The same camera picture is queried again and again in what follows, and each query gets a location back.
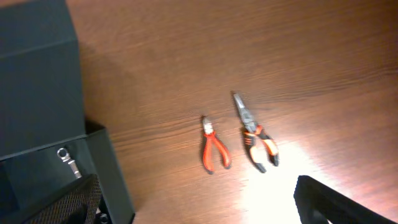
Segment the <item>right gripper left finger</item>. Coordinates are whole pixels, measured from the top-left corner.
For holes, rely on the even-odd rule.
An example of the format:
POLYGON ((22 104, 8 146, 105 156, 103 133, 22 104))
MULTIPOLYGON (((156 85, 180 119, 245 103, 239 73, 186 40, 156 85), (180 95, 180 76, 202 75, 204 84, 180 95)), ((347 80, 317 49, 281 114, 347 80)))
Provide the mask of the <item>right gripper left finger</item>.
POLYGON ((86 175, 36 204, 1 218, 1 223, 92 224, 96 219, 101 196, 97 175, 86 175))

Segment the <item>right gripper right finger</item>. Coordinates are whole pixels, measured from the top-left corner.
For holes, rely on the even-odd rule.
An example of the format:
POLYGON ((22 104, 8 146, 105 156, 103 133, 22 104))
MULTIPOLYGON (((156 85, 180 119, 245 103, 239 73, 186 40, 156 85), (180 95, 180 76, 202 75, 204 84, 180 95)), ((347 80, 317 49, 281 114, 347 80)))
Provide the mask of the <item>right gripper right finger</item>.
POLYGON ((396 224, 307 175, 298 177, 294 199, 302 224, 396 224))

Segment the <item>silver ratchet wrench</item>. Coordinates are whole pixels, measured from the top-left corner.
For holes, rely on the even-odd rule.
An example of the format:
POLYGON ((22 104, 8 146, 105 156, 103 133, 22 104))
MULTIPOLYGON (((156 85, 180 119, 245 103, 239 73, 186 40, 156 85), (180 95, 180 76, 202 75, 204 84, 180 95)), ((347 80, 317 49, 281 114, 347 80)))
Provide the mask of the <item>silver ratchet wrench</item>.
POLYGON ((80 173, 80 170, 78 169, 75 160, 70 157, 70 154, 66 148, 64 147, 60 148, 57 151, 57 156, 59 159, 62 160, 63 163, 67 164, 71 168, 74 176, 77 179, 82 177, 82 174, 80 173))

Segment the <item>orange black long-nose pliers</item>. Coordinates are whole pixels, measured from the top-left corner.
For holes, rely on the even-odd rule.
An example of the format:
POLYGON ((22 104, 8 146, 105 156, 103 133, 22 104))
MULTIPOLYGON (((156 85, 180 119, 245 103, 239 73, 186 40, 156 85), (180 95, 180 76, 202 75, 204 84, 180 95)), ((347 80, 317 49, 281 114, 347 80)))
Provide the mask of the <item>orange black long-nose pliers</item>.
POLYGON ((264 163, 259 160, 259 156, 255 153, 257 150, 256 147, 256 138, 259 138, 267 150, 267 155, 270 162, 274 166, 279 166, 279 148, 275 143, 274 139, 271 138, 264 129, 254 118, 253 114, 247 109, 244 104, 244 101, 240 97, 238 93, 233 92, 232 94, 238 115, 240 117, 241 123, 244 126, 244 147, 247 153, 249 154, 249 158, 254 165, 254 167, 260 173, 266 173, 267 170, 264 166, 264 163))

